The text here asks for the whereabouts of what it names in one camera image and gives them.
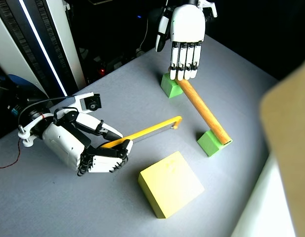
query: yellow cube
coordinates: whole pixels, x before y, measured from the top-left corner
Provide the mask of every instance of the yellow cube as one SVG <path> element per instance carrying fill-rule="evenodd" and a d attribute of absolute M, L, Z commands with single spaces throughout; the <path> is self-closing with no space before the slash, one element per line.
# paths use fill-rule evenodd
<path fill-rule="evenodd" d="M 139 185 L 158 218 L 168 218 L 204 191 L 180 152 L 140 172 Z"/>

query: yellow stick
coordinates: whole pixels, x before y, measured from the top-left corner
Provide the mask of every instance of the yellow stick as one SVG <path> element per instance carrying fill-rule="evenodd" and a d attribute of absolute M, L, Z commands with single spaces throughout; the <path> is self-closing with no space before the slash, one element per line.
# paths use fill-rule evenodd
<path fill-rule="evenodd" d="M 162 127 L 168 126 L 168 125 L 170 125 L 172 123 L 174 123 L 173 129 L 177 129 L 177 127 L 178 127 L 178 125 L 180 124 L 181 121 L 182 121 L 182 117 L 181 116 L 176 116 L 174 118 L 171 118 L 171 119 L 168 119 L 168 120 L 163 121 L 161 123 L 158 123 L 158 124 L 156 124 L 156 125 L 154 125 L 152 127 L 148 127 L 148 128 L 146 128 L 144 130 L 136 132 L 136 133 L 134 133 L 132 135 L 129 135 L 127 137 L 123 137 L 121 139 L 118 139 L 118 140 L 106 143 L 106 144 L 104 144 L 101 147 L 103 147 L 103 148 L 112 148 L 112 147 L 114 147 L 114 146 L 116 146 L 118 144 L 123 143 L 127 139 L 134 140 L 134 139 L 136 139 L 138 137 L 144 136 L 144 135 L 146 135 L 146 134 L 148 134 L 150 132 L 156 131 L 156 130 L 158 130 L 158 129 L 162 128 Z"/>

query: green cube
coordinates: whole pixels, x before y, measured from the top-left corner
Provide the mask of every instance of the green cube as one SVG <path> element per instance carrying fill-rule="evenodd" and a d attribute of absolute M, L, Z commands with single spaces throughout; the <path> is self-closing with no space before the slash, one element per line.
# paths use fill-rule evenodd
<path fill-rule="evenodd" d="M 206 152 L 208 157 L 211 157 L 213 154 L 228 146 L 231 142 L 223 145 L 220 143 L 215 134 L 209 130 L 198 139 L 197 143 L 201 146 L 201 148 Z"/>
<path fill-rule="evenodd" d="M 162 77 L 161 88 L 169 98 L 175 97 L 183 93 L 181 87 L 175 80 L 170 79 L 170 73 L 166 73 Z"/>

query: white light strip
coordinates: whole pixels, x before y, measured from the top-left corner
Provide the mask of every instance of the white light strip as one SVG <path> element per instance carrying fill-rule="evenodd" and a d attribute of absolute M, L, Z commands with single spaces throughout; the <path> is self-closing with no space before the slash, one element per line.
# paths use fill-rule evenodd
<path fill-rule="evenodd" d="M 39 45 L 40 45 L 40 48 L 42 49 L 42 51 L 43 51 L 43 53 L 44 53 L 44 56 L 45 56 L 46 60 L 48 61 L 49 66 L 50 66 L 50 68 L 51 68 L 51 70 L 52 70 L 52 72 L 53 72 L 55 78 L 57 79 L 58 84 L 59 84 L 59 86 L 61 87 L 61 90 L 62 90 L 64 96 L 68 96 L 68 94 L 66 93 L 66 91 L 65 91 L 65 89 L 64 89 L 64 87 L 63 87 L 63 85 L 62 85 L 62 83 L 61 83 L 61 81 L 60 81 L 60 78 L 58 77 L 57 72 L 55 71 L 55 69 L 54 69 L 54 67 L 53 67 L 53 64 L 52 64 L 52 62 L 51 62 L 51 60 L 50 60 L 50 58 L 49 58 L 49 56 L 48 56 L 48 54 L 47 54 L 47 51 L 46 51 L 45 48 L 44 48 L 43 42 L 42 42 L 42 40 L 41 40 L 40 37 L 39 37 L 39 34 L 38 34 L 38 32 L 37 32 L 37 30 L 36 30 L 36 28 L 35 28 L 35 25 L 34 25 L 34 23 L 33 23 L 33 21 L 32 21 L 32 18 L 31 18 L 30 15 L 29 15 L 29 12 L 28 12 L 28 10 L 27 10 L 25 4 L 24 4 L 24 1 L 23 1 L 23 0 L 19 0 L 19 3 L 20 3 L 20 5 L 21 5 L 22 8 L 23 8 L 23 11 L 24 11 L 24 13 L 25 13 L 25 15 L 26 15 L 26 18 L 27 18 L 28 22 L 29 22 L 29 25 L 30 25 L 31 28 L 33 29 L 33 32 L 34 32 L 34 34 L 35 34 L 35 36 L 36 36 L 36 39 L 37 39 L 37 41 L 38 41 L 38 43 L 39 43 Z"/>

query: gray table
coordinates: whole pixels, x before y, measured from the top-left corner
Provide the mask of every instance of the gray table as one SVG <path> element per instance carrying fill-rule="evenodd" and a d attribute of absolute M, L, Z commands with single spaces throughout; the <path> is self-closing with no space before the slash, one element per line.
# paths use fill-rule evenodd
<path fill-rule="evenodd" d="M 170 51 L 167 42 L 161 53 L 151 50 L 81 93 L 99 92 L 103 108 L 92 115 L 124 135 L 181 115 L 179 129 L 135 143 L 128 164 L 118 172 L 81 178 L 42 141 L 22 147 L 20 161 L 0 170 L 0 237 L 230 236 L 267 158 L 258 108 L 275 79 L 206 37 L 201 67 L 191 83 L 233 139 L 207 158 L 196 138 L 209 128 L 184 94 L 168 99 L 159 86 Z M 16 131 L 0 139 L 0 165 L 15 160 L 17 140 Z M 93 144 L 101 141 L 94 137 Z M 157 219 L 138 174 L 175 151 L 205 192 L 169 219 Z"/>

